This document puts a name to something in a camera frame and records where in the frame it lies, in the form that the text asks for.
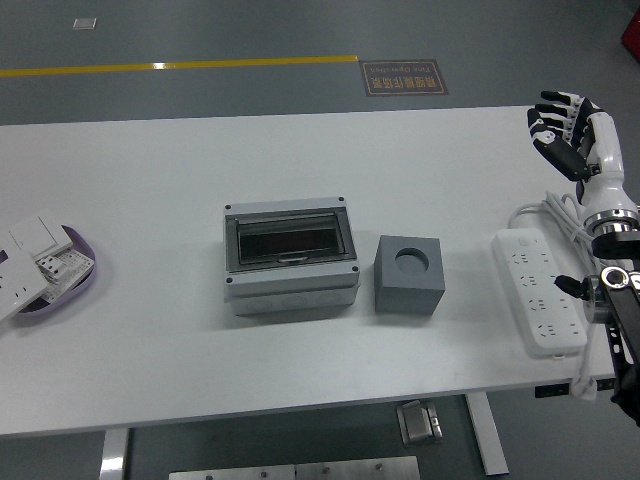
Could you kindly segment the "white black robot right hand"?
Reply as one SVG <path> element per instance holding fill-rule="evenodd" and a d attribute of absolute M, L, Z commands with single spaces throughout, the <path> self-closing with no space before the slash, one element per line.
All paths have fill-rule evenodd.
<path fill-rule="evenodd" d="M 638 210 L 624 190 L 624 163 L 612 116 L 579 94 L 543 91 L 541 98 L 527 111 L 532 145 L 577 185 L 585 228 L 594 230 L 605 222 L 637 227 Z"/>

